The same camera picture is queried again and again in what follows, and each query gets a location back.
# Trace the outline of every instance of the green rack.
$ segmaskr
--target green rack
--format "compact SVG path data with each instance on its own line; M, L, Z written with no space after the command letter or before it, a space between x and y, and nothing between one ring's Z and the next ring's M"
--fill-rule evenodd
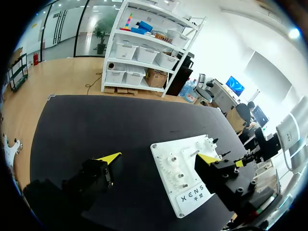
M23 57L26 57L26 63L27 63L27 53L21 55L12 65L11 67L9 68L8 72L11 71L12 73L12 76L9 77L9 80L10 80L10 85L11 85L11 90L13 92L16 92L20 87L21 85L25 82L26 79L28 79L28 67L27 67L27 64L23 64ZM15 71L13 72L13 67L18 64L19 62L21 62L21 66ZM15 81L15 78L18 76L18 74L22 72L23 73L23 76L16 82Z

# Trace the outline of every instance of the cardboard box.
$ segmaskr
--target cardboard box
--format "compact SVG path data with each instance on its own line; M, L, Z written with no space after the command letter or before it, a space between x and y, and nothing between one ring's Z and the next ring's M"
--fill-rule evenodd
M13 54L12 54L12 56L11 56L11 59L10 59L10 62L9 62L9 65L10 65L10 66L20 57L20 55L22 54L22 52L23 52L23 48L22 48L22 47L16 49L16 50L13 52Z
M127 93L127 88L116 88L117 89L117 93Z
M162 88L167 81L167 77L167 72L149 68L145 76L145 81L148 83L149 87Z
M128 92L129 92L130 94L134 94L135 96L138 95L138 90L137 90L137 89L131 89L131 88L129 88L129 89L128 89Z
M115 88L114 87L105 87L104 92L105 93L114 93Z

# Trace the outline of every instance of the red fire extinguisher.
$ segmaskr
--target red fire extinguisher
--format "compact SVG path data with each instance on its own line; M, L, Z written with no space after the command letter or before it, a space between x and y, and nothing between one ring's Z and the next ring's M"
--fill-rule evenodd
M33 64L34 65L37 65L37 64L39 64L39 55L38 55L39 53L34 53L33 54Z

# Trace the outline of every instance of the black table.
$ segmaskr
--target black table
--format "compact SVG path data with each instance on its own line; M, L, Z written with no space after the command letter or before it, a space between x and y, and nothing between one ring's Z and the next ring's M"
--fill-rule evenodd
M89 158L122 152L123 174L83 216L116 230L221 230L229 212L214 195L178 219L156 168L150 145L208 134L230 160L245 149L216 108L109 96L56 96L44 107L33 139L30 179L58 187ZM241 171L252 180L248 165Z

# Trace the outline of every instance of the water bottle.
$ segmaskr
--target water bottle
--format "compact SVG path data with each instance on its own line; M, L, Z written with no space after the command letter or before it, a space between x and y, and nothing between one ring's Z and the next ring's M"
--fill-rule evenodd
M190 103L192 103L198 97L197 93L193 91L196 86L196 81L197 81L196 79L193 81L190 89L185 94L185 100Z
M192 85L192 83L189 81L190 78L188 78L188 80L186 81L185 85L183 86L182 90L179 93L180 97L184 97L186 92L189 90L190 86Z

